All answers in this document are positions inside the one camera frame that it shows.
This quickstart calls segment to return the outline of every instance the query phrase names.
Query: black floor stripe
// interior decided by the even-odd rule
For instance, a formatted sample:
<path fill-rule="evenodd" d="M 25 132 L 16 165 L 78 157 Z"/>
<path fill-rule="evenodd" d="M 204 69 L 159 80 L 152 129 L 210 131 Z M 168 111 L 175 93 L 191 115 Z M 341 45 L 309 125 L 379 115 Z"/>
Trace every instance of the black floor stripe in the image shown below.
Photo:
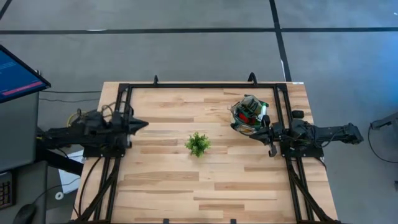
<path fill-rule="evenodd" d="M 269 4 L 271 6 L 272 19 L 274 20 L 276 40 L 278 42 L 279 55 L 280 55 L 280 59 L 282 61 L 282 68 L 284 70 L 285 81 L 291 82 L 292 76 L 290 75 L 289 63 L 287 62 L 285 44 L 284 44 L 284 39 L 282 37 L 281 29 L 280 29 L 278 12 L 276 9 L 275 0 L 269 0 Z"/>
<path fill-rule="evenodd" d="M 398 32 L 398 27 L 281 28 L 282 32 Z"/>
<path fill-rule="evenodd" d="M 0 11 L 0 20 L 3 17 L 4 13 L 6 13 L 8 6 L 10 6 L 12 0 L 7 0 L 6 3 L 4 3 L 3 7 L 1 8 Z"/>
<path fill-rule="evenodd" d="M 175 29 L 104 29 L 104 30 L 0 30 L 3 35 L 62 34 L 196 34 L 275 32 L 274 28 L 175 28 Z"/>
<path fill-rule="evenodd" d="M 256 32 L 398 32 L 398 27 L 341 27 L 341 28 L 171 28 L 171 29 L 103 29 L 103 30 L 0 30 L 2 35 L 63 35 L 63 34 L 196 34 L 196 33 L 256 33 Z"/>

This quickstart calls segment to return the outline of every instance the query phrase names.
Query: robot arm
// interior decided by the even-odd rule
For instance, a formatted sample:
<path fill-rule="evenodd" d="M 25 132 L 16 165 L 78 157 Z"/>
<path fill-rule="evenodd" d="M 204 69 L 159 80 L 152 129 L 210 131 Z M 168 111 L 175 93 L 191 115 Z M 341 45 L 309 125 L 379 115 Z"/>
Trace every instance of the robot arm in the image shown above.
<path fill-rule="evenodd" d="M 69 127 L 39 131 L 37 147 L 58 149 L 80 144 L 85 148 L 84 157 L 119 157 L 131 147 L 130 134 L 148 125 L 148 122 L 130 115 L 132 110 L 129 114 L 115 111 L 108 122 L 98 111 L 79 114 Z"/>
<path fill-rule="evenodd" d="M 284 154 L 291 157 L 323 157 L 322 148 L 332 141 L 359 144 L 363 137 L 358 127 L 349 123 L 344 126 L 319 128 L 301 119 L 293 119 L 291 129 L 284 129 L 280 123 L 269 126 L 269 117 L 262 119 L 263 128 L 250 135 L 251 139 L 258 140 L 264 145 L 270 145 L 269 156 L 277 154 L 273 142 L 280 142 Z"/>

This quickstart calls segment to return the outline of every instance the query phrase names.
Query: cable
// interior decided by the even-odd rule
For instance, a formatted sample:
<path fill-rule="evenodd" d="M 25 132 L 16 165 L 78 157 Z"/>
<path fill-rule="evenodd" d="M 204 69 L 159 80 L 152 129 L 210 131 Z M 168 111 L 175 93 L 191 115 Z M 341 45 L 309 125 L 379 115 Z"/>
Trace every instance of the cable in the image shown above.
<path fill-rule="evenodd" d="M 102 105 L 102 107 L 101 107 L 101 114 L 104 116 L 104 111 L 106 110 L 106 109 L 109 109 L 110 111 L 111 111 L 111 116 L 113 116 L 113 110 L 112 110 L 112 108 L 111 108 L 111 105 L 112 104 L 110 104 L 110 105 Z"/>
<path fill-rule="evenodd" d="M 87 180 L 88 180 L 88 178 L 90 177 L 90 174 L 92 173 L 92 171 L 93 171 L 93 169 L 94 169 L 94 167 L 95 167 L 95 165 L 97 165 L 97 163 L 100 161 L 100 157 L 94 162 L 94 164 L 93 164 L 93 166 L 90 168 L 90 170 L 88 171 L 88 173 L 87 173 L 87 177 L 86 177 L 86 179 L 85 179 L 85 182 L 84 182 L 84 184 L 83 184 L 83 187 L 81 188 L 81 192 L 80 192 L 80 199 L 79 199 L 79 216 L 81 215 L 81 201 L 82 201 L 82 199 L 83 199 L 83 192 L 85 191 L 85 188 L 86 188 L 86 184 L 87 184 Z"/>
<path fill-rule="evenodd" d="M 381 160 L 384 161 L 384 162 L 398 163 L 398 161 L 388 161 L 387 159 L 383 159 L 383 158 L 381 158 L 379 155 L 377 155 L 377 153 L 374 151 L 374 149 L 373 149 L 373 147 L 372 147 L 372 144 L 371 144 L 371 138 L 370 138 L 370 136 L 371 136 L 371 127 L 372 127 L 372 126 L 369 125 L 369 129 L 368 129 L 368 142 L 369 142 L 369 146 L 371 147 L 372 152 L 374 153 L 374 155 L 377 156 L 377 158 L 381 159 Z"/>
<path fill-rule="evenodd" d="M 325 144 L 325 145 L 321 145 L 322 148 L 327 147 L 332 141 L 333 139 L 336 137 L 336 135 L 340 132 L 344 131 L 344 129 L 340 129 L 338 131 L 336 131 L 330 138 L 330 140 Z"/>
<path fill-rule="evenodd" d="M 290 138 L 290 139 L 292 139 L 293 141 L 310 142 L 309 140 L 305 140 L 305 139 L 295 139 L 295 138 L 293 138 L 293 137 L 288 136 L 287 134 L 283 134 L 283 137 Z"/>
<path fill-rule="evenodd" d="M 65 157 L 69 159 L 68 154 L 64 150 L 59 149 L 59 148 L 56 148 L 56 150 L 62 152 L 65 155 Z"/>
<path fill-rule="evenodd" d="M 106 106 L 107 108 L 109 108 L 109 109 L 111 110 L 111 112 L 113 112 L 112 109 L 110 108 L 110 106 L 113 106 L 113 105 L 115 105 L 115 104 L 116 104 L 116 102 L 113 102 L 113 103 L 110 103 L 110 104 L 108 104 L 108 105 L 103 105 L 103 107 Z M 132 106 L 131 106 L 130 104 L 129 104 L 129 107 L 130 107 L 131 111 L 134 111 L 134 109 L 132 108 Z"/>
<path fill-rule="evenodd" d="M 309 139 L 310 139 L 310 136 L 312 136 L 312 139 L 308 140 L 309 143 L 312 143 L 312 144 L 313 144 L 315 147 L 317 147 L 317 148 L 321 147 L 321 146 L 319 146 L 319 145 L 317 144 L 317 142 L 315 141 L 315 139 L 316 139 L 315 128 L 312 128 L 311 125 L 309 126 L 309 129 L 310 129 L 311 132 L 312 132 L 312 135 L 311 135 L 311 134 L 308 132 L 308 129 L 306 128 L 307 124 L 308 124 L 308 123 L 305 123 L 304 125 L 299 125 L 299 127 L 305 131 L 305 134 L 307 134 L 307 136 L 308 136 Z"/>
<path fill-rule="evenodd" d="M 76 181 L 76 180 L 78 180 L 78 179 L 80 179 L 80 177 L 76 178 L 75 180 L 71 181 L 70 183 L 67 183 L 67 184 L 60 184 L 60 185 L 56 185 L 56 186 L 54 186 L 54 187 L 50 187 L 49 189 L 47 189 L 47 190 L 45 190 L 43 193 L 41 193 L 41 194 L 33 201 L 33 203 L 36 203 L 36 201 L 37 201 L 41 196 L 43 196 L 45 193 L 47 193 L 49 190 L 52 190 L 52 189 L 57 188 L 57 187 L 62 187 L 62 186 L 70 185 L 70 184 L 72 184 L 74 181 Z"/>
<path fill-rule="evenodd" d="M 80 156 L 70 156 L 69 158 L 77 158 L 77 157 L 83 157 L 83 155 L 80 155 Z"/>
<path fill-rule="evenodd" d="M 73 203 L 73 211 L 75 211 L 76 216 L 79 217 L 79 213 L 77 213 L 76 207 L 75 207 L 75 203 Z"/>
<path fill-rule="evenodd" d="M 98 101 L 100 99 L 87 99 L 87 100 L 76 100 L 76 101 L 68 101 L 68 100 L 50 100 L 46 98 L 39 98 L 39 100 L 44 100 L 48 102 L 62 102 L 62 103 L 79 103 L 79 102 L 86 102 L 86 101 Z"/>
<path fill-rule="evenodd" d="M 69 116 L 68 121 L 67 121 L 67 127 L 70 126 L 70 123 L 72 122 L 72 118 L 73 118 L 75 115 L 78 115 L 78 117 L 76 118 L 76 119 L 78 119 L 78 118 L 84 117 L 84 115 L 86 115 L 86 114 L 89 113 L 89 112 L 82 111 L 81 109 L 77 109 L 77 112 L 76 112 L 76 113 L 73 113 L 73 114 L 71 114 L 71 115 Z"/>
<path fill-rule="evenodd" d="M 323 161 L 323 159 L 321 157 L 315 157 L 315 159 L 322 163 L 322 165 L 325 167 L 325 170 L 328 170 L 328 168 L 326 167 L 325 162 Z"/>
<path fill-rule="evenodd" d="M 45 93 L 101 93 L 102 91 L 50 91 L 43 90 Z"/>

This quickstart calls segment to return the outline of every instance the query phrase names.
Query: green plant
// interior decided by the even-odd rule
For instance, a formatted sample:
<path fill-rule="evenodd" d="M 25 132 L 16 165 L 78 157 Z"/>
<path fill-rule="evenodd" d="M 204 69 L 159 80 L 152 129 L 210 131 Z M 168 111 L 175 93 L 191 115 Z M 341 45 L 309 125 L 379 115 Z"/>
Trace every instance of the green plant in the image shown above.
<path fill-rule="evenodd" d="M 199 133 L 195 132 L 193 136 L 189 136 L 188 141 L 185 143 L 185 147 L 191 150 L 191 155 L 200 157 L 205 153 L 205 150 L 210 147 L 210 144 L 206 135 L 199 136 Z"/>

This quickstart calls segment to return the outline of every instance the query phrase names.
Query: keyboard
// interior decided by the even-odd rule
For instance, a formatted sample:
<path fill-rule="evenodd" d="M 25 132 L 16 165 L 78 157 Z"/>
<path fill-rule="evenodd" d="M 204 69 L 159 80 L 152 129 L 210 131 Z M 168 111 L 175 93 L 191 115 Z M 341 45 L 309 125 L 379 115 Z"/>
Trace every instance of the keyboard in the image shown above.
<path fill-rule="evenodd" d="M 0 210 L 15 204 L 15 182 L 11 172 L 0 174 Z"/>

